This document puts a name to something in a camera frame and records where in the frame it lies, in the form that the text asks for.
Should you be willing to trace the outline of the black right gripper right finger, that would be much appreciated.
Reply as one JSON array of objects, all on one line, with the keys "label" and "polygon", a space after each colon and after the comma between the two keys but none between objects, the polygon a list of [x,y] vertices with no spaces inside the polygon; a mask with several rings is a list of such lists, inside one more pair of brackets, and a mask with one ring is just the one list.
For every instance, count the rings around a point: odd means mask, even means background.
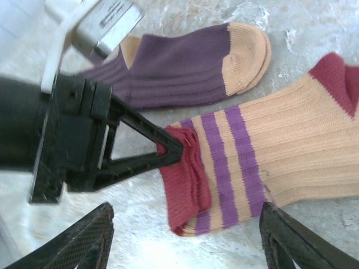
[{"label": "black right gripper right finger", "polygon": [[358,260],[271,202],[263,204],[259,228],[268,268],[358,268]]}]

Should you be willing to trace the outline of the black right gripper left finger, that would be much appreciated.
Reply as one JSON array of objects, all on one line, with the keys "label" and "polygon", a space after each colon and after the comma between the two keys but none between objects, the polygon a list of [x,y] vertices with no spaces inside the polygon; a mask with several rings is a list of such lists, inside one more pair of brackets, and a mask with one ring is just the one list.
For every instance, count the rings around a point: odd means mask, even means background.
[{"label": "black right gripper left finger", "polygon": [[1,221],[1,258],[7,268],[106,268],[114,234],[114,211],[104,202],[52,240],[20,257]]}]

